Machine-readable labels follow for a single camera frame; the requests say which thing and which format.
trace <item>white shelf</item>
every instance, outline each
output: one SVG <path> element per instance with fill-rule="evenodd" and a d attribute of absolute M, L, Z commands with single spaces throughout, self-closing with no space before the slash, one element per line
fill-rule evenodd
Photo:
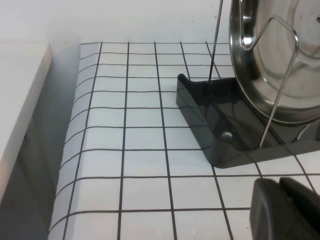
<path fill-rule="evenodd" d="M 0 43 L 0 202 L 51 61 L 48 43 Z"/>

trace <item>dish rack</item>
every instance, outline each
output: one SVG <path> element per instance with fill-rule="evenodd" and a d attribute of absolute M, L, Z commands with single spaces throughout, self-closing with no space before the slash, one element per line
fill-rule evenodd
<path fill-rule="evenodd" d="M 241 47 L 244 50 L 250 51 L 257 45 L 272 21 L 284 26 L 295 42 L 268 119 L 248 103 L 236 78 L 212 81 L 222 6 L 223 0 L 220 0 L 208 81 L 193 82 L 183 74 L 177 77 L 176 103 L 209 163 L 229 168 L 320 150 L 319 120 L 303 126 L 272 122 L 299 48 L 296 31 L 279 16 L 269 17 L 255 40 L 246 46 L 243 3 L 239 0 Z"/>

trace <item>stainless steel pot lid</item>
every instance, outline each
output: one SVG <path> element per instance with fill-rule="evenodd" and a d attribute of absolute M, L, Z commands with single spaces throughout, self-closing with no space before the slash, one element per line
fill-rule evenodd
<path fill-rule="evenodd" d="M 320 118 L 320 1 L 242 0 L 244 43 L 250 45 L 266 20 L 277 15 L 292 26 L 299 49 L 273 121 L 307 124 Z M 230 51 L 235 76 L 249 102 L 268 117 L 285 77 L 294 49 L 294 38 L 272 21 L 250 51 L 241 45 L 239 0 L 230 12 Z"/>

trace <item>tiled countertop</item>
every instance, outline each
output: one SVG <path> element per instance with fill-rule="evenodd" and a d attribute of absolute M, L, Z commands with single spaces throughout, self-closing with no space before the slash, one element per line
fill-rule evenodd
<path fill-rule="evenodd" d="M 212 47 L 81 46 L 49 240 L 249 240 L 255 179 L 291 176 L 320 193 L 320 152 L 207 162 L 176 105 L 176 77 L 207 80 Z M 215 65 L 213 78 L 234 76 L 227 43 Z"/>

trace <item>white wall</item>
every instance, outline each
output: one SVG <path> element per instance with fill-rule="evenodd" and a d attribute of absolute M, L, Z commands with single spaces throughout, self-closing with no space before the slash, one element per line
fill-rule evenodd
<path fill-rule="evenodd" d="M 80 43 L 213 42 L 220 0 L 0 0 L 0 42 L 50 42 L 52 65 L 34 112 L 57 183 Z M 228 42 L 224 0 L 219 42 Z"/>
<path fill-rule="evenodd" d="M 218 8 L 219 0 L 1 0 L 0 40 L 209 41 Z"/>

